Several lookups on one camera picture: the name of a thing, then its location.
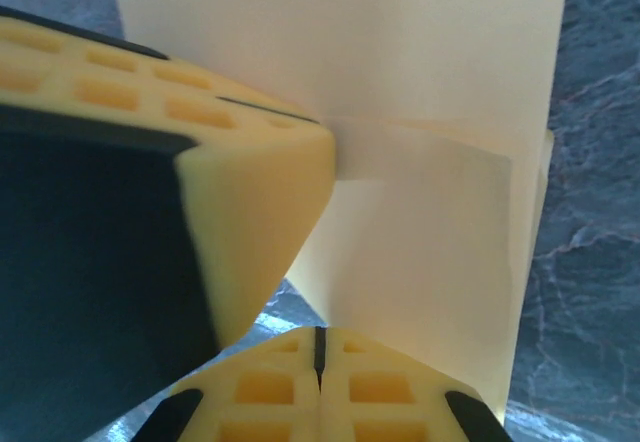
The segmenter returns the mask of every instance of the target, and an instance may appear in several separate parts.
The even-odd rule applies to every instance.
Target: cream paper
[[[333,129],[335,194],[290,279],[328,323],[462,379],[501,416],[563,0],[118,2],[130,40]]]

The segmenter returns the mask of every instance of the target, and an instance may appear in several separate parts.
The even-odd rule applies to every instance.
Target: yellow plastic piece
[[[470,387],[355,332],[300,328],[176,384],[204,396],[180,442],[467,442],[444,394]]]
[[[251,326],[332,192],[330,131],[301,120],[309,115],[297,107],[184,61],[0,17],[0,103],[199,144],[175,166],[223,346]]]

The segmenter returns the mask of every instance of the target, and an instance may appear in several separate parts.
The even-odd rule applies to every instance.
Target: black edge
[[[196,146],[0,104],[10,440],[83,440],[220,352],[175,166]]]
[[[46,19],[38,15],[28,14],[20,10],[11,9],[0,5],[0,17],[8,17],[11,19],[22,20],[29,22],[30,24],[36,24],[47,29],[57,30],[64,32],[65,34],[73,35],[75,37],[82,37],[83,39],[98,42],[100,44],[110,45],[118,49],[127,50],[140,55],[146,55],[153,57],[154,59],[169,60],[169,57],[162,52],[145,47],[144,45],[134,44],[133,42],[127,42],[126,40],[116,39],[115,37],[109,37],[108,35],[99,34],[91,30],[81,29],[74,27],[73,25],[64,24],[55,20]]]
[[[198,389],[187,389],[164,399],[131,442],[178,442],[202,400]]]
[[[252,109],[264,110],[266,112],[271,112],[272,114],[284,115],[285,117],[292,117],[298,120],[304,120],[305,122],[312,122],[317,124],[317,120],[310,119],[309,117],[303,117],[301,115],[292,114],[290,112],[284,112],[278,109],[272,109],[270,107],[264,107],[258,104],[252,104],[251,102],[245,102],[242,100],[232,99],[230,97],[216,97],[219,100],[224,100],[225,102],[231,102],[232,104],[244,105],[245,107],[251,107]]]
[[[513,442],[481,400],[458,391],[447,392],[445,398],[469,442]]]
[[[327,356],[327,328],[315,328],[315,346],[313,352],[313,368],[318,376],[318,388],[322,390],[322,373],[326,363]]]

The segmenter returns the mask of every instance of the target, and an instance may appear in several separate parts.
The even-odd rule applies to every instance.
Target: paper sheet
[[[471,273],[453,263],[453,254],[460,264],[486,263],[496,277],[500,273],[502,278],[493,282],[474,274],[475,283],[489,284],[485,297],[476,300],[474,314],[491,320],[477,330],[486,336],[492,327],[500,344],[486,337],[481,338],[484,348],[470,342],[468,334],[476,330],[471,317],[456,319],[441,335],[429,332],[425,339],[396,346],[409,350],[409,344],[415,344],[414,352],[423,361],[452,364],[448,373],[474,385],[500,413],[542,200],[544,130],[563,0],[118,1],[132,41],[296,103],[336,133],[350,169],[338,160],[340,180],[329,212],[290,273],[297,286],[314,286],[313,297],[307,291],[309,302],[327,322],[369,327],[369,335],[391,340],[392,333],[406,331],[405,323],[422,316],[420,307],[431,308],[436,286],[442,287],[442,301],[449,305],[437,307],[425,320],[442,323],[436,313],[455,312],[456,298],[448,287],[460,288],[460,297],[465,297],[462,288],[472,281]],[[388,147],[386,140],[376,139],[381,129],[374,126],[381,121],[394,127],[385,134]],[[416,132],[420,136],[414,142]],[[438,190],[447,194],[438,195],[436,186],[425,185],[428,177],[420,175],[420,170],[431,170],[424,164],[444,163],[434,150],[454,165],[477,158],[485,170],[483,180],[490,183],[457,180],[457,173],[446,176],[445,168],[438,167],[443,172],[429,173],[442,184]],[[414,171],[415,177],[403,170]],[[445,177],[452,179],[445,184]],[[456,193],[467,199],[456,199]],[[444,199],[447,204],[434,201]],[[500,214],[493,203],[502,208]],[[465,225],[454,216],[462,216]],[[394,251],[382,250],[386,241],[383,232],[371,227],[374,221],[375,227],[397,236]],[[452,237],[444,245],[451,254],[434,245],[428,232],[417,230],[436,223]],[[463,228],[488,237],[480,246],[500,249],[481,262],[479,254],[489,249],[480,247],[475,253],[473,236]],[[405,231],[411,236],[403,237]],[[494,239],[499,242],[488,243]],[[385,267],[374,261],[376,271],[365,263],[374,254],[387,261]],[[331,264],[326,271],[320,267],[325,260]],[[390,267],[402,276],[394,276]],[[438,280],[427,280],[422,275],[427,272],[437,274]],[[387,283],[395,284],[398,295],[385,292]],[[400,294],[413,294],[405,309],[413,315],[382,323],[381,317],[401,311],[405,296]],[[364,302],[368,295],[371,303]],[[374,322],[379,324],[375,330]],[[467,360],[445,360],[444,352],[460,344],[469,346]],[[495,372],[476,372],[480,366],[494,367]],[[496,391],[489,389],[494,375],[502,381]]]

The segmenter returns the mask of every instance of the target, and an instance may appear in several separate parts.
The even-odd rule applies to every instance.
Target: gray marble surface
[[[0,4],[122,35],[115,0]],[[640,440],[639,49],[640,0],[567,0],[556,145],[507,413],[516,441]],[[318,322],[284,284],[225,355]],[[128,441],[161,397],[90,440]]]

